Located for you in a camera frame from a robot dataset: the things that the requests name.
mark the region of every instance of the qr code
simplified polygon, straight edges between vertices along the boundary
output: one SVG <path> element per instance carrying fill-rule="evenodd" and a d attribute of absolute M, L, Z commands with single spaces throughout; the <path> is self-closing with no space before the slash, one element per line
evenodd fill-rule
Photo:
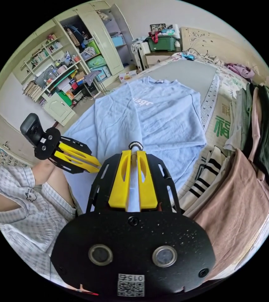
<path fill-rule="evenodd" d="M 118 296 L 144 297 L 144 276 L 119 274 Z"/>

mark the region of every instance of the green box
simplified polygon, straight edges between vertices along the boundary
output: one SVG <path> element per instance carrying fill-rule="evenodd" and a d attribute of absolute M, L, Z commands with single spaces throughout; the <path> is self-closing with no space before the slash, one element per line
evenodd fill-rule
<path fill-rule="evenodd" d="M 166 50 L 166 51 L 175 51 L 175 37 L 158 37 L 158 42 L 154 43 L 151 37 L 148 37 L 148 44 L 151 51 L 158 51 L 158 50 Z"/>
<path fill-rule="evenodd" d="M 71 99 L 63 91 L 57 93 L 62 98 L 62 100 L 65 101 L 66 104 L 68 104 L 69 106 L 72 104 Z"/>

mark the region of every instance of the red box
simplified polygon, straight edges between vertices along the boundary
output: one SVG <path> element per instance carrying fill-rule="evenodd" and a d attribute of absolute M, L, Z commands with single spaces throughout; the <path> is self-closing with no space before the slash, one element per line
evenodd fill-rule
<path fill-rule="evenodd" d="M 73 89 L 76 89 L 78 87 L 78 84 L 77 84 L 77 82 L 75 82 L 71 86 L 72 86 Z"/>

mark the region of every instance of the person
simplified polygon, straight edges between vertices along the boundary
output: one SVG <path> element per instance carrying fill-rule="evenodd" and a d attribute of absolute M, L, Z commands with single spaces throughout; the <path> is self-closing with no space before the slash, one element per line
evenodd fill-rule
<path fill-rule="evenodd" d="M 61 279 L 50 257 L 59 232 L 76 215 L 63 171 L 50 160 L 32 168 L 0 165 L 2 234 L 31 269 L 70 289 L 75 288 Z"/>

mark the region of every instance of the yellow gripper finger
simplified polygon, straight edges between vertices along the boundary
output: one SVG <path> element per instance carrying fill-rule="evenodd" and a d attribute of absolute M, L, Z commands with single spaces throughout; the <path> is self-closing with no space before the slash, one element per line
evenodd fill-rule
<path fill-rule="evenodd" d="M 157 207 L 156 192 L 145 151 L 137 151 L 140 210 L 153 210 Z"/>
<path fill-rule="evenodd" d="M 111 208 L 128 209 L 131 150 L 122 151 L 116 178 L 108 200 Z"/>
<path fill-rule="evenodd" d="M 90 173 L 97 173 L 99 172 L 99 168 L 101 166 L 98 159 L 94 156 L 81 152 L 75 148 L 72 148 L 64 143 L 60 143 L 58 146 L 63 152 L 59 151 L 55 152 L 55 156 L 66 161 L 72 163 L 75 166 L 83 168 Z"/>

